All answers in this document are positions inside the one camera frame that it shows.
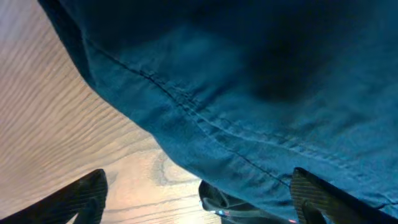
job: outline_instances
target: light wood surface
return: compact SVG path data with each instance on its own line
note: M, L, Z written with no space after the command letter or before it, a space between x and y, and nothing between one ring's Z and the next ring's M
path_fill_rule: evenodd
M219 223L199 180L85 85L40 6L0 0L0 218L97 168L103 223Z

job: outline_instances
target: blue jeans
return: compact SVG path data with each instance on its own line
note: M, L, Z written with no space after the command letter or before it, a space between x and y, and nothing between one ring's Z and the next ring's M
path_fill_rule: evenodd
M40 0L94 91L178 165L296 219L294 167L398 217L398 3Z

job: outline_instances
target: stitching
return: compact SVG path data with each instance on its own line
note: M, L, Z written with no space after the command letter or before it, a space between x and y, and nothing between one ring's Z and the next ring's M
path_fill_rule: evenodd
M187 115L190 115L190 113L187 111L187 109L184 107L184 105L181 104L180 102L178 102L168 91L166 91L166 90L160 85L159 82L156 82L153 78L147 76L143 71L137 71L137 70L133 70L133 69L128 68L125 64L123 64L123 63L121 63L119 60L115 59L112 55L108 54L108 53L105 52L104 50L102 50L102 49L100 49L99 47L97 47L93 41L91 41L90 39L87 39L87 38L85 38L85 39L86 39L86 42L87 42L88 44L90 44L90 45L91 45L92 47L94 47L96 50L98 50L99 52L101 52L101 53L102 53L104 56L106 56L107 58L111 59L115 64L118 64L119 66L121 66L122 68L126 69L127 71L130 71L131 73L134 73L134 74L136 74L136 75L139 75L139 76L142 77L142 78L145 78L146 80L149 80L151 83L153 83L155 86L157 86L160 90L162 90L162 92L163 92L165 95L167 95L172 101L174 101L174 102L177 104L177 106L181 107ZM215 139L209 137L209 135L208 135L207 133L206 133L205 135L206 135L208 138L210 138L211 140L216 141L216 142L219 144L219 142L218 142L217 140L215 140ZM243 160L246 161L246 163L249 164L251 167L253 167L253 168L257 169L257 170L260 170L261 172L267 174L268 176L272 177L273 179L276 179L278 182L280 182L281 184L283 184L284 186L286 186L286 187L289 188L289 185L288 185L288 184L286 184L286 183L283 182L282 180L278 179L277 177L274 177L272 174L270 174L269 172L265 171L264 169L262 169L262 168L256 166L255 164L253 164L252 162L250 162L250 160L246 159L245 157L243 157L242 155L238 154L237 152L232 151L232 150L226 148L225 146L222 146L222 148L223 148L224 150L226 150L226 151L228 151L228 152L230 152L230 153L232 153L232 154L238 156L239 158L243 159Z
M197 105L200 104L199 101L195 100L193 97L190 97L190 95L187 92L183 92L182 90L180 90L179 88L176 88L173 85L168 85L168 83L166 83L165 81L163 81L160 77L158 77L156 75L153 75L153 77L156 78L158 80L158 82L160 82L161 84L163 84L165 86L169 86L171 89L173 89L176 92L178 92L179 95L182 95L184 97L184 99L188 103L190 103L190 106L192 108L196 108ZM202 108L202 110L206 111L207 113L211 113L208 108ZM223 118L221 116L219 116L218 119L220 121L227 122L234 129L242 129L243 131L248 132L250 134L261 135L261 137L265 138L265 140L263 140L261 142L265 142L266 144L272 144L272 143L270 143L270 142L273 141L272 139L274 139L274 141L277 141L277 142L284 142L284 144L279 144L278 146L282 147L282 148L284 148L286 150L293 151L293 152L295 152L297 154L300 154L302 156L309 157L311 159L316 159L316 160L319 160L319 161L322 161L322 162L327 161L333 166L337 166L339 168L346 169L349 173L351 173L352 178L360 179L363 182L372 182L372 180L370 178L367 178L367 180L364 180L359 173L357 173L353 169L351 169L350 168L351 166L347 165L349 163L347 160L341 159L339 157L336 157L333 154L326 154L326 153L323 153L321 151L316 151L315 149L312 149L314 146L306 146L303 142L294 141L292 139L288 139L288 138L286 138L286 136L283 136L281 134L261 133L261 132L258 132L258 131L253 131L253 130L248 129L246 127L239 126L236 123L234 123L234 122L232 122L232 121L230 121L230 120L228 120L226 118ZM222 124L214 125L213 122L211 122L211 121L209 121L209 120L207 120L205 118L203 118L203 120L205 120L210 125L216 126L219 129L223 129L222 127L224 125L222 125ZM234 133L234 130L232 130L231 132L232 132L233 135L239 136L239 134L235 134Z
M60 16L58 16L57 12L55 12L54 10L52 10L52 14L53 14L53 16L55 15L55 16L54 16L54 19L56 19L58 22L61 22L61 23L65 24L65 22L64 22L62 19L60 19ZM75 35L75 37L78 37L78 38L79 38L79 40L83 40L83 37L82 37L81 35L84 35L84 34L82 34L82 33L77 34L75 30L71 30L71 29L69 29L68 31L72 32L72 33ZM184 108L184 105L181 104L180 102L178 102L169 92L167 92L164 88L162 88L161 85L168 86L169 88L171 88L171 89L173 89L174 91L176 91L180 96L183 96L183 98L184 98L188 103L190 103L190 106L191 106L191 107L196 108L197 105L199 105L199 101L197 101L196 99L192 98L191 95L189 95L187 92L181 90L181 89L178 88L177 86L170 85L169 83L166 83L165 81L163 81L163 79L161 79L160 77L158 77L157 75L155 75L155 72L153 72L153 71L152 71L152 72L149 72L149 73L151 73L151 75L147 75L147 74L144 73L143 71L139 71L139 72L138 72L138 71L132 70L132 69L130 69L128 66L126 66L124 63L122 63L122 62L120 62L119 60L117 60L116 58L114 58L112 55L108 54L107 52L105 52L105 51L102 50L101 48L97 47L97 46L94 44L94 42L92 42L89 38L85 37L85 40L90 41L91 45L92 45L95 49L97 49L97 50L99 50L100 52L102 52L102 54L104 54L105 56L109 57L109 58L112 59L114 62L120 64L123 68L129 70L129 71L132 72L132 73L136 73L136 74L138 74L138 75L140 75L140 76L142 76L142 77L144 77L144 78L150 80L153 84L155 84L156 86L158 86L166 95L168 95L169 98L171 98L178 106L181 106L181 107L184 109L184 111L185 111L186 113L189 114L189 112L186 111L186 108ZM203 108L203 110L205 110L205 111L208 112L208 113L210 112L208 108ZM293 140L291 140L291 139L287 139L287 138L284 137L284 136L281 136L281 135L278 135L278 134L274 134L274 133L262 133L262 132L259 132L259 131L255 131L255 130L248 129L247 127L237 125L236 123L234 123L234 122L232 122L232 121L226 119L224 116L222 116L222 114L219 116L218 119L219 119L220 121L228 122L228 124L229 124L230 126L233 126L234 128L242 129L243 131L246 131L246 132L249 132L249 133L254 133L254 134L263 135L264 138L267 138L267 139L265 139L265 141L270 141L270 138L275 138L277 141L279 140L279 141L282 141L282 142L289 142L290 144L293 144L294 147L292 147L292 146L289 147L289 146L286 146L286 145L283 145L283 144L278 144L277 146L279 146L279 147L281 147L281 148L284 148L284 149L286 149L286 150L293 150L294 152L296 152L296 153L298 153L298 154L300 154L300 155L309 157L309 158L311 158L311 159L316 159L316 157L314 157L314 156L311 156L311 155L308 155L308 154L304 154L304 153L303 153L303 152L307 152L307 153L313 154L313 153L315 153L315 151L314 151L314 150L311 150L309 147L305 147L304 144L303 144L302 142L293 141ZM205 121L206 123L208 123L209 125L214 126L214 124L212 124L212 122L210 122L210 121L208 121L208 120L205 120L205 119L204 119L204 121ZM216 139L214 139L213 137L210 137L208 134L206 134L206 135L208 136L208 138L210 138L210 139L214 140L215 142L217 142L218 144L220 144L225 150L227 150L227 151L229 151L229 152L232 152L233 154L238 155L240 158L242 158L242 159L244 159L245 161L247 161L247 163L249 163L250 165L256 167L257 169L259 169L259 170L261 170L261 171L263 171L263 172L266 173L267 175L269 175L269 176L275 178L276 180L278 180L279 182L283 183L284 185L287 185L286 183L284 183L283 181L281 181L281 180L278 179L277 177L274 177L272 174L266 172L265 170L261 169L260 167L256 166L255 164L252 164L249 160L247 160L247 159L246 159L245 157L243 157L242 155L238 154L238 153L235 152L235 151L232 151L232 150L226 148L226 146L222 145L220 142L218 142L218 141L217 141ZM338 167L340 167L340 168L344 168L344 169L350 171L350 173L352 173L353 177L357 177L357 178L359 177L360 179L363 179L363 178L361 178L361 177L363 177L363 176L354 175L355 172L351 172L352 169L350 169L346 164L340 164L341 162L346 162L346 163L347 163L347 161L344 161L344 160L341 160L341 159L339 159L339 158L336 158L335 156L333 156L333 155L331 155L331 154L330 154L330 155L327 155L327 154L320 155L320 153L317 152L317 155L318 155L318 156L321 156L324 160L330 162L330 163L331 163L332 165L334 165L334 166L338 166Z

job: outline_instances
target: denim seam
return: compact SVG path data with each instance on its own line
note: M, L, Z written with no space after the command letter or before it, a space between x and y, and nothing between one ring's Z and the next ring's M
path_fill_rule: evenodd
M87 42L87 43L89 43L92 47L94 47L96 50L98 50L99 52L101 52L104 56L106 56L107 58L111 59L114 63L118 64L119 66L122 66L122 68L126 69L127 71L129 71L129 72L131 72L131 73L133 73L133 74L135 74L135 75L139 75L140 77L145 78L146 80L149 80L149 81L150 81L151 83L153 83L157 88L159 88L162 92L164 92L164 94L165 94L166 96L168 96L173 102L175 102L175 104L176 104L178 107L182 108L182 109L184 110L184 112L185 112L186 115L191 116L190 113L187 111L187 109L183 106L183 104L181 104L180 102L178 102L166 89L164 89L164 88L162 87L161 84L164 84L164 83L156 82L153 78L147 76L143 71L137 71L137 70L130 69L130 68L127 67L125 64L123 64L123 63L121 63L119 60L115 59L112 55L108 54L107 52L105 52L105 51L102 50L101 48L97 47L97 46L95 45L95 43L94 43L93 41L91 41L90 39L87 39L87 38L85 38L85 39L86 39L86 42ZM193 119L193 120L194 120L195 123L197 124L198 128L200 128L199 125L198 125L198 123L197 123L197 121L196 121L195 119ZM212 139L212 140L218 142L218 141L215 140L214 138L209 137L209 135L208 135L206 132L204 132L204 133L205 133L205 136L207 136L208 138L210 138L210 139ZM265 171L265 170L262 169L261 167L258 167L257 165L253 164L249 159L243 157L242 155L238 154L237 152L235 152L235 151L233 151L233 150L231 150L231 149L228 149L227 147L222 146L222 148L223 148L224 150L226 150L226 151L228 151L228 152L230 152L230 153L232 153L232 154L238 156L238 157L241 158L243 161L245 161L247 164L249 164L251 167L253 167L253 168L255 168L255 169L261 171L262 173L267 174L268 176L272 177L273 179L276 179L278 182L282 183L284 186L286 186L286 187L289 188L289 185L288 185L288 184L286 184L286 183L283 182L282 180L278 179L277 177L273 176L271 173Z
M169 88L175 90L176 92L179 93L179 95L182 95L185 98L185 101L187 101L188 103L190 103L190 107L191 108L196 108L197 104L199 103L197 100L194 100L193 98L190 97L190 95L186 92L182 92L179 89L176 89L173 87L173 85L168 85L166 82L164 82L161 78L157 77L156 75L153 75L152 77L156 78L158 81L160 81L161 84L165 85L165 86L169 86ZM210 113L209 109L207 108L203 108L203 111L206 111L207 113ZM223 130L226 133L232 134L234 136L237 136L239 138L241 138L241 136L239 136L239 134L237 134L234 130L230 130L228 128L225 128L225 125L222 125L221 122L219 121L226 121L230 126L232 126L232 128L234 129L242 129L243 131L250 133L250 134L255 134L255 135L261 135L261 137L265 138L264 140L257 140L258 142L264 142L266 144L272 144L270 142L284 142L283 144L278 144L279 147L284 148L286 150L290 150L294 153L297 153L301 156L304 157L308 157L311 159L317 159L319 161L327 161L328 163L330 163L333 166L339 167L340 169L346 169L349 173L351 173L352 178L355 179L360 179L363 182L372 182L372 179L370 179L369 177L367 177L366 180L363 179L362 175L355 172L353 169L351 169L351 166L348 166L347 164L349 163L347 160L345 159L341 159L340 157L336 157L333 154L326 154L326 153L320 153L320 151L316 151L314 149L314 146L307 146L306 144L303 144L300 141L294 141L292 139L287 138L286 136L283 136L281 134L272 134L272 133L260 133L257 131L253 131L251 129L247 129L245 127L239 126L237 124L235 124L234 122L226 119L226 118L222 118L222 117L218 117L216 119L217 120L213 120L211 121L210 119L206 119L203 118L207 123L209 123L212 126L215 126L221 130Z
M59 17L56 17L56 19L58 20L58 22L63 22L63 20L60 19ZM80 34L78 35L78 36L80 37L80 40L83 40L83 35L84 35L84 34L82 34L82 33L80 33ZM117 62L118 64L122 65L125 69L131 71L132 73L137 73L137 74L139 74L140 76L143 76L144 78L149 79L149 80L150 80L152 83L154 83L155 85L158 85L159 88L162 89L162 91L164 91L166 95L169 95L169 97L170 97L171 99L173 99L173 100L176 102L176 104L179 105L179 102L177 102L177 100L175 100L175 99L173 98L173 96L170 95L170 93L168 93L168 92L167 92L165 89L163 89L159 84L157 84L153 79L151 79L151 77L156 78L157 81L158 81L158 83L163 84L163 85L165 85L165 86L169 86L170 88L174 89L176 92L179 93L179 95L182 95L183 97L185 97L185 99L186 99L188 102L190 102L192 105L194 105L194 107L195 107L195 104L198 104L198 103L199 103L196 99L192 98L192 96L190 96L187 92L184 92L183 90L179 89L177 86L173 86L173 85L170 85L169 83L164 82L161 78L156 77L156 75L153 75L153 76L152 76L152 75L149 75L149 76L147 76L147 74L144 74L144 72L136 72L136 71L130 69L130 68L127 66L128 63L122 63L122 62L120 62L118 59L114 58L112 55L108 54L106 51L104 51L104 50L102 50L101 48L97 47L97 46L94 44L94 42L91 41L89 38L86 37L85 39L86 39L86 40L89 40L89 41L91 42L91 44L92 44L96 49L98 49L99 51L101 51L101 52L102 52L104 55L106 55L107 57L113 59L113 60L114 60L115 62ZM295 141L293 141L293 140L291 140L291 139L287 139L286 137L280 136L280 135L278 135L278 134L275 134L275 133L260 133L260 132L255 131L255 130L248 129L247 127L242 127L242 126L240 126L240 125L238 125L238 124L236 124L236 123L234 123L234 122L232 122L232 121L229 121L228 119L226 119L226 118L223 117L223 116L220 116L218 119L220 119L220 120L225 120L225 121L228 122L230 125L236 126L238 129L242 129L242 130L247 131L247 132L249 132L249 133L255 133L255 134L260 134L260 135L267 135L267 136L265 136L265 137L267 137L267 138L276 138L277 141L290 142L290 144L292 144L294 147L301 147L301 149L298 149L298 151L296 151L297 149L294 149L294 147L291 147L291 146L290 146L290 147L289 147L289 146L283 146L283 145L281 145L281 144L278 144L279 147L284 148L284 149L286 149L286 150L293 150L294 152L299 153L299 154L301 154L300 151L308 151L308 149L306 149L305 146L304 146L302 143L296 143ZM211 121L207 121L207 120L205 120L205 121L206 121L210 126L214 126L214 124L212 124ZM232 153L234 153L234 154L238 155L239 157L242 157L243 159L246 160L245 157L243 157L242 155L238 154L237 152L235 152L235 151L233 151L233 150L231 150L231 149L228 149L226 146L223 146L223 145L222 145L222 147L223 147L225 150L230 151L230 152L232 152ZM252 164L249 160L248 160L248 163L249 163L250 165L254 166L254 167L257 167L259 170L265 172L265 173L268 174L269 176L271 176L271 177L273 177L273 178L275 178L275 179L281 181L281 180L278 179L277 177L274 177L272 174L270 174L270 173L264 171L263 169L261 169L260 167L256 166L255 164ZM392 204L395 203L395 202L393 202L392 200L389 200L389 201L390 201L391 203L390 203L390 204L386 203L385 205L392 205Z

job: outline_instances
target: wood grain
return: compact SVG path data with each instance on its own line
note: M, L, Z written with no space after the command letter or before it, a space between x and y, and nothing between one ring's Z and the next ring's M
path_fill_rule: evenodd
M219 223L199 180L79 76L40 6L0 0L0 218L103 168L103 223Z

